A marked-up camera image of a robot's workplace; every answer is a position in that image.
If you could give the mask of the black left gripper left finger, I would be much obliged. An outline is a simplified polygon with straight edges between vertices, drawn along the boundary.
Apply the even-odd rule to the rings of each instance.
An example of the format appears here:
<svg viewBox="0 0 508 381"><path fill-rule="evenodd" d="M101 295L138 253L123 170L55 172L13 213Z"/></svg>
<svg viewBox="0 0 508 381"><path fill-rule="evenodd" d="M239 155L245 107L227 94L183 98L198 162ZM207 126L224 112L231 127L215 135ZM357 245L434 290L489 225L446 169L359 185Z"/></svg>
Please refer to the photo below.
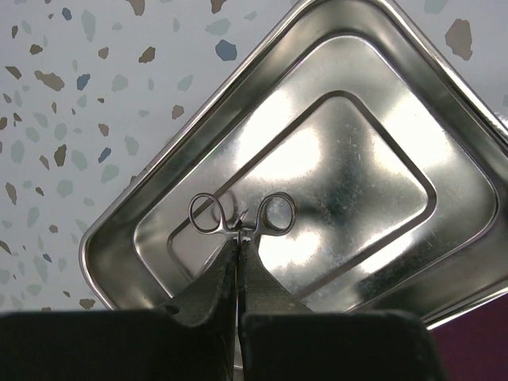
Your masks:
<svg viewBox="0 0 508 381"><path fill-rule="evenodd" d="M144 310L1 316L3 380L231 380L237 244Z"/></svg>

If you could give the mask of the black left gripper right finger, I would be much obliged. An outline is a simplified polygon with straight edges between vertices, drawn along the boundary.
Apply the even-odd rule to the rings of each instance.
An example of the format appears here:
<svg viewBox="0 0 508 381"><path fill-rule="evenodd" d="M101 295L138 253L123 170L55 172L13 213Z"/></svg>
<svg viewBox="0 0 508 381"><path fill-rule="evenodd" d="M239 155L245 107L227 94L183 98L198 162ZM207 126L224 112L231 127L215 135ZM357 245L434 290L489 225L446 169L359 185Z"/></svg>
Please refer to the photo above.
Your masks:
<svg viewBox="0 0 508 381"><path fill-rule="evenodd" d="M397 310L317 313L263 266L239 254L239 338L246 380L445 380L434 340Z"/></svg>

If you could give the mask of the steel hemostat forceps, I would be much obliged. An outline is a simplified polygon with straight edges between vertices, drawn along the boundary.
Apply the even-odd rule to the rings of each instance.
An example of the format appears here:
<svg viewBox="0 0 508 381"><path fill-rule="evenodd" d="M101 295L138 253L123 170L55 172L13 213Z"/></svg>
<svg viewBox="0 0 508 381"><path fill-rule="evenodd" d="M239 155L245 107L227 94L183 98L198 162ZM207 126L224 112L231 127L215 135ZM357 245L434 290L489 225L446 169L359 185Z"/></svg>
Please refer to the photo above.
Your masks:
<svg viewBox="0 0 508 381"><path fill-rule="evenodd" d="M212 204L217 207L218 220L215 227L210 229L202 228L196 222L194 216L194 204L201 198L209 200ZM278 227L269 221L267 214L267 208L269 203L274 199L283 200L290 209L290 220L286 227ZM244 218L247 216L248 210L244 210L237 216L237 219L232 226L228 224L228 220L225 216L225 210L218 198L211 193L197 193L191 200L188 206L188 218L191 226L195 231L202 235L214 235L221 234L227 239L236 239L238 244L243 240L249 240L257 242L263 235L271 237L281 237L288 234L294 227L295 220L297 217L297 208L294 199L286 192L275 192L264 197L257 209L255 225L253 227L248 226L244 223Z"/></svg>

